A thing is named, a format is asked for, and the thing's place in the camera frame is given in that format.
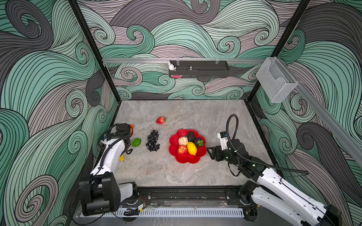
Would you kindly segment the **yellow lemon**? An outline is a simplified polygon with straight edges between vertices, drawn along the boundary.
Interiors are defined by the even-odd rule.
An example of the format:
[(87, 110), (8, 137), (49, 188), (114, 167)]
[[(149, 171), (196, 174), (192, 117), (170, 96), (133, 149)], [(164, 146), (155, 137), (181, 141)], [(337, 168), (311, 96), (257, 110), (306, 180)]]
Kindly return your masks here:
[(188, 153), (190, 155), (195, 156), (197, 154), (198, 149), (197, 149), (196, 145), (193, 142), (188, 142), (187, 143), (187, 149), (188, 149)]

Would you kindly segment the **dark avocado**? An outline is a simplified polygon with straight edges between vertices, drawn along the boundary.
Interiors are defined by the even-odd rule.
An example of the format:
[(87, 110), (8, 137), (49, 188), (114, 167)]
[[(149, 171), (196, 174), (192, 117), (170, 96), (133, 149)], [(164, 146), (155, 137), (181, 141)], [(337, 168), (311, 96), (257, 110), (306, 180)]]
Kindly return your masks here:
[(193, 142), (194, 139), (195, 139), (195, 133), (194, 131), (189, 131), (188, 134), (187, 134), (187, 139), (188, 139), (188, 142)]

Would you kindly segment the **black grape bunch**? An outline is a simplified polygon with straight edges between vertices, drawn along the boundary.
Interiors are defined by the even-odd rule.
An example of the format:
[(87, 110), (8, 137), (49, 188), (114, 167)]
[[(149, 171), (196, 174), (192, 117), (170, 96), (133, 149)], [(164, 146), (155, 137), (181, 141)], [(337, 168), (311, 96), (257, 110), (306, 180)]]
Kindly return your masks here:
[(159, 138), (159, 132), (157, 130), (152, 130), (151, 133), (148, 135), (146, 147), (150, 152), (157, 152), (160, 149), (160, 144), (157, 143)]

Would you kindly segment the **red flower-shaped fruit bowl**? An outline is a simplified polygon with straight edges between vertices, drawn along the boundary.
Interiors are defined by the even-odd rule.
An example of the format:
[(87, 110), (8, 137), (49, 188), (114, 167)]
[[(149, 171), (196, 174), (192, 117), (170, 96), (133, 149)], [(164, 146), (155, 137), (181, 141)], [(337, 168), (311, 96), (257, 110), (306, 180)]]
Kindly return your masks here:
[[(180, 146), (179, 138), (186, 137), (189, 132), (194, 132), (195, 138), (202, 140), (201, 144), (203, 144), (203, 146), (199, 147), (198, 145), (196, 145), (197, 152), (195, 155), (190, 154), (188, 151), (183, 152), (183, 153), (181, 153), (181, 151), (179, 151), (179, 146)], [(200, 135), (196, 130), (193, 130), (193, 129), (178, 130), (176, 134), (173, 134), (170, 137), (169, 143), (170, 143), (170, 145), (169, 145), (170, 155), (174, 156), (176, 161), (179, 163), (182, 163), (182, 164), (184, 164), (184, 163), (196, 164), (201, 160), (201, 158), (203, 156), (206, 155), (206, 139), (202, 135)]]

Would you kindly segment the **red apple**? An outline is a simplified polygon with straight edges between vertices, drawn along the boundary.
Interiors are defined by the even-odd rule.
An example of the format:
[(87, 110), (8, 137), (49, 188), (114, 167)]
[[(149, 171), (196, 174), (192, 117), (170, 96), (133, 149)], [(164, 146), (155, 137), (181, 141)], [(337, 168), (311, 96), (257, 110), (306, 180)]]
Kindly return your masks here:
[(185, 155), (188, 153), (188, 148), (185, 145), (180, 145), (178, 147), (178, 155)]

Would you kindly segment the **pale cream pear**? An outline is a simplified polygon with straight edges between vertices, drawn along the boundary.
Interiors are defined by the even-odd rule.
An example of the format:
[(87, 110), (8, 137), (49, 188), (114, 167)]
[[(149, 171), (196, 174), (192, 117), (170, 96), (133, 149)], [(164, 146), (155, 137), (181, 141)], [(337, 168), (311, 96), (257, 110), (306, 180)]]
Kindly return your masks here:
[(180, 137), (178, 139), (179, 146), (187, 146), (188, 144), (188, 138), (186, 136)]

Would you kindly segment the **dark mangosteen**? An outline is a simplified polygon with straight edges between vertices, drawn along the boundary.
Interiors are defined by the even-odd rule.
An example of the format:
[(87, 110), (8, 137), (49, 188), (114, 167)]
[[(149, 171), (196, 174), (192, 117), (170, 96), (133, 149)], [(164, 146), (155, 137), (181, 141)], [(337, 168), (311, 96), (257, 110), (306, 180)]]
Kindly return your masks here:
[(194, 139), (193, 143), (196, 145), (196, 147), (203, 147), (204, 146), (204, 140), (200, 137), (197, 137)]

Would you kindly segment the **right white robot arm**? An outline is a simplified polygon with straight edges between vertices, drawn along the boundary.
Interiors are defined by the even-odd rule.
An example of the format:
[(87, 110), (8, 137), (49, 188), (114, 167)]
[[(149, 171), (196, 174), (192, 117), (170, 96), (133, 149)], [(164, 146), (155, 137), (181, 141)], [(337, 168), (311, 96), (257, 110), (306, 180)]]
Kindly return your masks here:
[(275, 166), (250, 156), (238, 139), (220, 139), (220, 146), (208, 147), (211, 159), (237, 166), (238, 173), (249, 179), (239, 190), (244, 205), (254, 213), (262, 206), (294, 226), (341, 226), (339, 209), (306, 195), (278, 174)]

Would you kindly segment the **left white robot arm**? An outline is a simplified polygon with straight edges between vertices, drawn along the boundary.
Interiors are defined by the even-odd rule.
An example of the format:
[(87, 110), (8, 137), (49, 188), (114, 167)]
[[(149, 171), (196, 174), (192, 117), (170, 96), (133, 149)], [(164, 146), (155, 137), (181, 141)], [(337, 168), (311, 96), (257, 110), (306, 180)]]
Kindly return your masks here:
[(97, 147), (101, 149), (99, 160), (91, 173), (82, 177), (78, 187), (84, 216), (115, 212), (121, 202), (137, 199), (136, 183), (118, 184), (114, 175), (119, 158), (133, 151), (129, 149), (132, 134), (133, 129), (130, 124), (116, 123), (99, 136), (97, 141)]

